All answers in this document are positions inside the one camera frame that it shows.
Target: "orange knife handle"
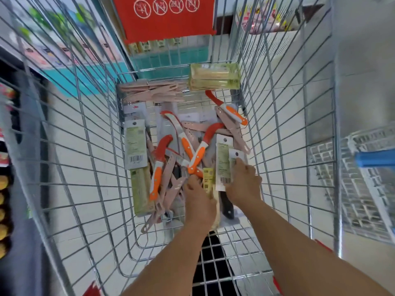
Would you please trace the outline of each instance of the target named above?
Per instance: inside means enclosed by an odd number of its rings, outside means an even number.
[[[158,198],[158,190],[162,179],[162,168],[163,162],[156,161],[149,189],[149,200],[156,200]]]
[[[230,106],[227,106],[226,104],[221,105],[222,109],[226,111],[226,113],[229,114],[230,117],[232,117],[235,121],[238,121],[242,125],[248,125],[248,121],[246,118],[242,117],[235,109],[233,109]]]
[[[196,168],[194,175],[200,179],[203,179],[203,171],[200,168]]]
[[[209,145],[207,143],[205,143],[204,141],[202,141],[199,145],[199,147],[197,148],[197,151],[195,152],[193,158],[191,159],[191,162],[189,163],[188,166],[188,173],[189,174],[194,174],[195,170],[198,166],[198,164],[200,163],[200,161],[202,160],[204,153],[206,151],[206,147],[208,147]]]
[[[192,149],[192,145],[190,144],[190,142],[188,141],[187,138],[182,137],[181,138],[181,143],[182,146],[185,149],[186,154],[188,155],[189,159],[192,159],[194,156],[194,151]]]

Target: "tiled floor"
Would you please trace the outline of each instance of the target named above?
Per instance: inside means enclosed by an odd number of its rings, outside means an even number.
[[[328,15],[323,18],[323,22],[306,44],[305,58],[315,52],[317,47],[327,39],[328,19]],[[319,20],[320,15],[317,15],[306,27],[306,37]],[[219,37],[215,39],[214,58],[222,60],[226,55],[229,39],[227,36],[222,38],[219,55]],[[246,81],[243,81],[246,110],[250,120],[250,128],[244,129],[243,132],[249,146],[254,146],[249,162],[256,165],[263,178],[264,200],[274,206],[284,218],[288,218],[286,214],[291,215],[292,224],[307,234],[309,230],[308,211],[305,206],[307,188],[303,185],[318,186],[321,182],[311,167],[309,179],[307,177],[309,162],[304,147],[307,142],[312,143],[327,138],[330,124],[328,120],[323,119],[322,123],[316,123],[309,128],[307,135],[304,127],[306,123],[313,122],[331,110],[330,91],[327,91],[330,87],[331,64],[328,50],[331,49],[331,40],[328,39],[322,45],[322,48],[314,55],[314,60],[307,65],[306,79],[313,78],[305,86],[306,100],[303,99],[303,79],[300,72],[301,62],[303,62],[301,54],[299,53],[293,60],[301,46],[301,41],[299,35],[284,59],[279,61],[275,58],[271,62],[273,69],[278,66],[273,72],[273,90],[270,90],[268,72],[264,73],[267,62],[263,58],[258,60],[251,71],[248,85]],[[340,94],[342,96],[345,93],[359,94],[356,82],[368,82],[368,79],[371,79],[370,73],[374,71],[370,67],[360,66],[360,62],[358,64],[341,65]],[[61,257],[70,256],[64,260],[64,266],[70,281],[72,283],[77,281],[73,286],[76,295],[82,295],[95,280],[92,263],[97,267],[101,281],[105,283],[106,292],[109,295],[117,295],[125,285],[130,283],[126,277],[136,276],[148,262],[148,258],[153,258],[170,240],[171,235],[164,230],[165,227],[162,224],[156,225],[149,234],[140,235],[145,219],[133,217],[131,211],[132,203],[128,189],[130,183],[126,180],[128,172],[125,172],[122,161],[123,140],[119,134],[117,120],[113,111],[108,109],[106,100],[101,95],[83,98],[82,108],[86,116],[86,129],[84,129],[78,99],[56,94],[58,98],[52,97],[51,105],[57,112],[50,110],[49,116],[53,124],[51,140],[56,144],[57,156],[66,182],[69,184],[68,189],[73,201],[77,204],[90,203],[79,205],[76,209],[80,222],[84,224],[82,229],[86,241],[77,227],[76,218],[70,207],[57,209],[51,215],[52,231],[58,233],[55,235],[55,241]],[[303,109],[305,103],[312,102],[321,94],[323,96],[318,101],[308,109]],[[180,113],[197,110],[193,107],[196,107],[196,102],[181,106],[179,110]],[[154,110],[154,107],[149,108],[152,125],[155,124]],[[91,141],[91,154],[86,143],[86,135]],[[54,160],[54,154],[52,150],[51,161]],[[93,165],[98,171],[96,177]],[[62,183],[56,166],[52,165],[51,168],[51,182]],[[323,188],[310,188],[310,203],[317,208],[331,210],[324,193]],[[68,191],[63,185],[52,185],[51,206],[68,206],[67,195]],[[323,233],[333,234],[332,214],[313,208],[311,215],[314,226],[313,236],[327,245],[332,245],[332,237]],[[235,275],[252,274],[270,269],[264,255],[260,252],[260,246],[253,231],[249,229],[248,221],[241,218],[240,222],[241,224],[234,228],[218,231],[226,255],[233,256],[233,259],[230,259],[230,265]],[[85,243],[89,244],[91,261],[87,249],[76,252],[84,247]],[[261,276],[254,276],[240,279],[237,283],[243,295],[275,293],[275,288],[271,283],[271,274],[264,275],[264,279],[265,281]],[[53,282],[52,294],[61,295],[62,291],[57,280],[54,279]]]

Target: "right hand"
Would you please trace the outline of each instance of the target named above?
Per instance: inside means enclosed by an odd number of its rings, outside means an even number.
[[[261,199],[262,178],[255,174],[255,167],[236,158],[233,174],[233,182],[225,185],[225,188],[226,195],[234,205],[243,210],[245,206]]]

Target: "barcode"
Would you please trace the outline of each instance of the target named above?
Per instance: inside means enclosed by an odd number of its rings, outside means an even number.
[[[230,184],[230,179],[229,178],[224,178],[223,176],[221,176],[220,181],[223,184]]]
[[[143,156],[142,155],[135,155],[135,156],[130,156],[129,157],[129,163],[140,162],[142,160],[143,160]]]

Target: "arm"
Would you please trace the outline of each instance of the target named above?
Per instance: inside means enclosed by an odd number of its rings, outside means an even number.
[[[255,168],[237,159],[229,199],[250,220],[285,296],[391,295],[346,261],[330,253],[265,204]]]
[[[196,176],[188,179],[184,192],[186,194],[184,227],[143,269],[122,296],[190,294],[201,245],[215,220],[216,201],[208,197]]]

